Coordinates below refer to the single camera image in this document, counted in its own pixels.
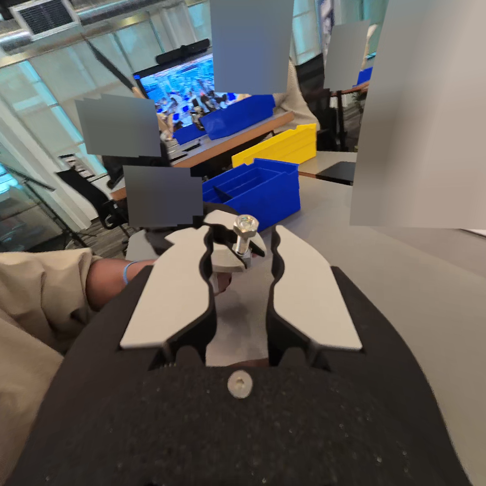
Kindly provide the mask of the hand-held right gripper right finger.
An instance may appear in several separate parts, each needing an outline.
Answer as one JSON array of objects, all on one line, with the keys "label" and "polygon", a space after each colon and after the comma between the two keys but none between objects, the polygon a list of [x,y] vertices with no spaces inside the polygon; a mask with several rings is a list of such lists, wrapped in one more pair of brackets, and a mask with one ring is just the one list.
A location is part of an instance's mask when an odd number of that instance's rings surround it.
[{"label": "hand-held right gripper right finger", "polygon": [[363,345],[329,262],[277,225],[271,237],[273,281],[266,312],[269,359],[290,348],[306,359],[325,350],[361,352]]}]

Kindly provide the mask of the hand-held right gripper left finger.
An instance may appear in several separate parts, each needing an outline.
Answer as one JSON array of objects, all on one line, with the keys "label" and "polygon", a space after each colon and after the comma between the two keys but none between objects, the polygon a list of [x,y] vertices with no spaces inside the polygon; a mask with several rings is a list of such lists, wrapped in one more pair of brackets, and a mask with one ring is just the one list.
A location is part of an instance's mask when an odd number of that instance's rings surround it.
[{"label": "hand-held right gripper left finger", "polygon": [[212,231],[186,228],[168,236],[171,246],[155,261],[120,348],[162,349],[175,357],[177,340],[214,307]]}]

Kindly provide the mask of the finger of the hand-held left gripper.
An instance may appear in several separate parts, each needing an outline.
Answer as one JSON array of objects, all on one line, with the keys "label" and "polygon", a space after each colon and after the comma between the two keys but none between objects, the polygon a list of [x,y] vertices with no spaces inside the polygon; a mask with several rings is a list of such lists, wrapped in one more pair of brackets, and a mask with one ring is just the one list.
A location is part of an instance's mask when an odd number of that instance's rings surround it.
[{"label": "finger of the hand-held left gripper", "polygon": [[[235,250],[237,241],[237,235],[233,231],[233,225],[237,216],[238,215],[216,210],[209,213],[204,219],[204,223],[206,225],[218,228],[217,230],[215,230],[217,235],[215,237],[215,240],[217,242],[224,241],[225,244],[231,244],[232,251]],[[250,238],[249,250],[252,252],[252,254],[256,254],[260,257],[265,257],[266,246],[263,239],[258,233],[254,237]]]},{"label": "finger of the hand-held left gripper", "polygon": [[226,227],[185,228],[166,236],[170,257],[182,262],[183,269],[195,272],[208,261],[216,273],[241,273],[244,261],[236,255],[236,233]]}]

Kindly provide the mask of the steel hex bolt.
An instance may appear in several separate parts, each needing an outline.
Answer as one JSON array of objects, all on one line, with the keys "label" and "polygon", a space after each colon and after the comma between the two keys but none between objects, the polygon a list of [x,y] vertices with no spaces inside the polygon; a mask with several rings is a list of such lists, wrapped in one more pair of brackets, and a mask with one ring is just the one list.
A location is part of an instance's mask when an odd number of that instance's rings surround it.
[{"label": "steel hex bolt", "polygon": [[237,241],[234,252],[239,256],[243,257],[248,253],[249,250],[249,240],[255,234],[255,230],[241,229],[239,227],[234,227],[234,232],[237,235]]}]

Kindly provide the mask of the blue bin with black divider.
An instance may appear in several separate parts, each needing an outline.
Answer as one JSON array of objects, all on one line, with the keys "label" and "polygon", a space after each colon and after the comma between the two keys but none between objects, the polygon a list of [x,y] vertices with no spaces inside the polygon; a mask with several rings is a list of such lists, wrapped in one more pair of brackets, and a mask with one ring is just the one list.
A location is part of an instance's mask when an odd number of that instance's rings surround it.
[{"label": "blue bin with black divider", "polygon": [[230,169],[202,184],[203,200],[254,216],[262,232],[301,209],[298,165],[267,159]]}]

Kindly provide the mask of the person's left forearm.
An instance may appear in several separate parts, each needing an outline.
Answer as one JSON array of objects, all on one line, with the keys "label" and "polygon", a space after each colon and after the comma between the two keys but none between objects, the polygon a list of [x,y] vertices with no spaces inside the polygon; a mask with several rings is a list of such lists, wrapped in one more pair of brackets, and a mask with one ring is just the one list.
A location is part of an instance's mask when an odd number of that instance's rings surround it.
[{"label": "person's left forearm", "polygon": [[100,311],[125,289],[122,275],[129,262],[119,258],[99,258],[92,262],[86,280],[86,296],[93,311]]}]

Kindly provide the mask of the blue wristband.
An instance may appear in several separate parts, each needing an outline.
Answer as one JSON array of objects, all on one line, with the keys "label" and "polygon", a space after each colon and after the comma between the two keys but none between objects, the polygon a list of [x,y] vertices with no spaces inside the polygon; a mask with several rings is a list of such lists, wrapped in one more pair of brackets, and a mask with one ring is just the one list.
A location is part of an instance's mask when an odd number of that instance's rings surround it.
[{"label": "blue wristband", "polygon": [[125,265],[123,269],[123,282],[128,285],[145,267],[152,267],[155,263],[154,259],[131,261]]}]

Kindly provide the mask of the wooden rear table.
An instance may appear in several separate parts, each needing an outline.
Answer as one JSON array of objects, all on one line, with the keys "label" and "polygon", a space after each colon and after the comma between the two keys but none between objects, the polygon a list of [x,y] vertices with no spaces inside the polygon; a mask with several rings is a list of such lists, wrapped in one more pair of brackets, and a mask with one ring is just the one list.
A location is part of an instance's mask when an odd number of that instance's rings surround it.
[{"label": "wooden rear table", "polygon": [[258,143],[267,134],[291,122],[293,112],[272,115],[255,125],[234,133],[231,136],[211,140],[208,135],[194,139],[181,146],[177,146],[171,157],[171,164],[176,168],[189,168],[192,175],[218,175],[224,168],[229,167],[232,155],[240,149],[245,150],[250,145]]}]

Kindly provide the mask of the yellow plastic bin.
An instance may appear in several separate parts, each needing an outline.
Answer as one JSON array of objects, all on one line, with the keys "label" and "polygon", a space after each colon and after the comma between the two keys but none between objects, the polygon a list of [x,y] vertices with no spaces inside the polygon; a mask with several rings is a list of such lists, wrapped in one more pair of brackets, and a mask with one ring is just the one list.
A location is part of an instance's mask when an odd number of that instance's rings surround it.
[{"label": "yellow plastic bin", "polygon": [[232,167],[266,159],[300,165],[317,154],[316,124],[299,125],[232,156]]}]

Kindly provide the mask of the black tripod stand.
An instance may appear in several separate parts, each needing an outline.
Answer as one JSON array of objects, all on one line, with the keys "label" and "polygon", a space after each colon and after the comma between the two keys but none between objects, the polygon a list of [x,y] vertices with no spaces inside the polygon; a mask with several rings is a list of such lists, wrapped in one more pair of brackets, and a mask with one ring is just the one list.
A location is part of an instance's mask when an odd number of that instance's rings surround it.
[{"label": "black tripod stand", "polygon": [[56,189],[54,187],[47,185],[35,178],[32,178],[27,174],[22,173],[6,164],[1,163],[1,169],[3,169],[5,173],[9,173],[10,175],[14,176],[17,180],[20,181],[22,186],[27,188],[28,196],[33,199],[33,201],[38,207],[42,209],[45,215],[61,230],[61,234],[64,237],[65,244],[67,244],[68,238],[70,238],[70,240],[73,241],[76,246],[84,248],[88,247],[88,245],[80,237],[80,233],[72,230],[68,223],[64,221],[64,219],[34,188],[34,186],[36,186],[49,192],[55,192]]}]

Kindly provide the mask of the black flat pad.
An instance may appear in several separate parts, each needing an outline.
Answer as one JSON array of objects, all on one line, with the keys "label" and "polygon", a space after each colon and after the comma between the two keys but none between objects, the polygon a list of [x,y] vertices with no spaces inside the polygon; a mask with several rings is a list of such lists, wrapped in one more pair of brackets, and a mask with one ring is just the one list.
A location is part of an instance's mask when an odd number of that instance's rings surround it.
[{"label": "black flat pad", "polygon": [[339,161],[317,173],[315,178],[332,183],[353,186],[355,167],[356,162]]}]

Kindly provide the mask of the black video bar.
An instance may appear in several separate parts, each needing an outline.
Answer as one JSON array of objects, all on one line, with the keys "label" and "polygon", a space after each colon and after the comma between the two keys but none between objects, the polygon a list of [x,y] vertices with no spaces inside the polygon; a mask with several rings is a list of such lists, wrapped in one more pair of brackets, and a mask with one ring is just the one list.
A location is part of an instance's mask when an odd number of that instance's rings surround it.
[{"label": "black video bar", "polygon": [[155,57],[155,62],[163,68],[176,66],[206,53],[210,46],[210,39],[205,38],[189,45],[181,45],[175,50],[164,52]]}]

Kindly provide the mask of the white ceiling vent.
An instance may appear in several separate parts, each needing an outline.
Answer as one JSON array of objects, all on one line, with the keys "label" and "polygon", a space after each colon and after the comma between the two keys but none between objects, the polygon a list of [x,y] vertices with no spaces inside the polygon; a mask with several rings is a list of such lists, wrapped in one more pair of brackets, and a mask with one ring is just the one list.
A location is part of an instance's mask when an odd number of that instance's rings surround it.
[{"label": "white ceiling vent", "polygon": [[28,1],[10,6],[9,12],[32,41],[81,25],[69,1]]}]

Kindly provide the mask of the wall video screen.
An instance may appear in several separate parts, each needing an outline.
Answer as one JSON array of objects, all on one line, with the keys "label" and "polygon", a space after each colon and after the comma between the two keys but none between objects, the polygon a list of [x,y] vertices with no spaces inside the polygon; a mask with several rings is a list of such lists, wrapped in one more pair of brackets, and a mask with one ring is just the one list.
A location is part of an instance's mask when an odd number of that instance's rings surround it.
[{"label": "wall video screen", "polygon": [[214,85],[211,53],[187,60],[173,67],[160,65],[134,73],[133,78],[156,112],[177,131],[211,112],[250,97],[248,94],[217,92]]}]

